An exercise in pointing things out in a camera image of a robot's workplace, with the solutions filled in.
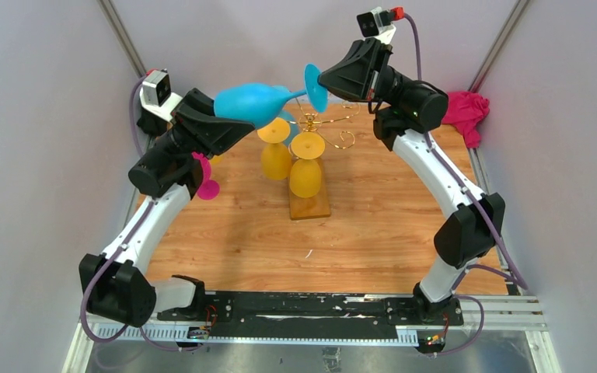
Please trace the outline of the pink wine glass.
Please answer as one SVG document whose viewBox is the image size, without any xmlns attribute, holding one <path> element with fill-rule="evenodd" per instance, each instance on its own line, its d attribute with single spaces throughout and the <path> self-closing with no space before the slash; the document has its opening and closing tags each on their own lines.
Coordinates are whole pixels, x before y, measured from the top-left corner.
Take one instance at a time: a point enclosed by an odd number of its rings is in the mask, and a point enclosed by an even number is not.
<svg viewBox="0 0 597 373">
<path fill-rule="evenodd" d="M 203 172 L 203 180 L 197 189 L 197 196 L 202 200 L 216 198 L 220 192 L 220 185 L 211 178 L 212 165 L 210 160 L 198 152 L 193 152 L 192 156 L 200 162 Z"/>
</svg>

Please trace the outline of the yellow wine glass taken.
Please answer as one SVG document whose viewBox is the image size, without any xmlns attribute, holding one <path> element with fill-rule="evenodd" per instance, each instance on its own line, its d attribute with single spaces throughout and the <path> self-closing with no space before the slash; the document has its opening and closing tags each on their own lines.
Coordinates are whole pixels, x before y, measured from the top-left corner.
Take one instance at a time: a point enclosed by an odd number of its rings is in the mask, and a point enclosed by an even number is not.
<svg viewBox="0 0 597 373">
<path fill-rule="evenodd" d="M 209 162 L 212 166 L 219 164 L 223 160 L 222 155 L 214 155 L 209 159 Z"/>
</svg>

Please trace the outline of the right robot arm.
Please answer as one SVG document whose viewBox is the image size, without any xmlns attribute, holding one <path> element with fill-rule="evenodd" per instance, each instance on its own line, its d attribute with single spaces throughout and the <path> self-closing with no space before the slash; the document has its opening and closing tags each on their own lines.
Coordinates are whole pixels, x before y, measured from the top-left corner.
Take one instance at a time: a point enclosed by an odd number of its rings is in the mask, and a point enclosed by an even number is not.
<svg viewBox="0 0 597 373">
<path fill-rule="evenodd" d="M 431 131 L 445 116 L 447 94 L 398 72 L 389 65 L 391 53 L 376 38 L 356 40 L 317 81 L 341 99 L 367 103 L 375 137 L 412 168 L 441 208 L 445 222 L 434 237 L 436 258 L 414 286 L 410 307 L 417 321 L 429 325 L 452 303 L 467 267 L 498 244 L 505 202 L 468 180 L 442 153 Z"/>
</svg>

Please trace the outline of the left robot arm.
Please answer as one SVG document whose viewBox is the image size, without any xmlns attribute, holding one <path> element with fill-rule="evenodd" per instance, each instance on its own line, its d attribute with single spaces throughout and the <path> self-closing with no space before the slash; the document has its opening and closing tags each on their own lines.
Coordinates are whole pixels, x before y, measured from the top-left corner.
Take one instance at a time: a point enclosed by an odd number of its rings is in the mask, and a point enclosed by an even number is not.
<svg viewBox="0 0 597 373">
<path fill-rule="evenodd" d="M 142 327 L 157 312 L 177 309 L 189 321 L 207 311 L 204 282 L 173 275 L 153 284 L 145 277 L 161 238 L 205 183 L 202 159 L 222 155 L 254 130 L 254 121 L 231 92 L 209 100 L 189 92 L 169 110 L 172 127 L 131 167 L 128 177 L 146 196 L 124 229 L 99 255 L 79 264 L 83 297 L 80 322 L 90 334 L 87 315 Z"/>
</svg>

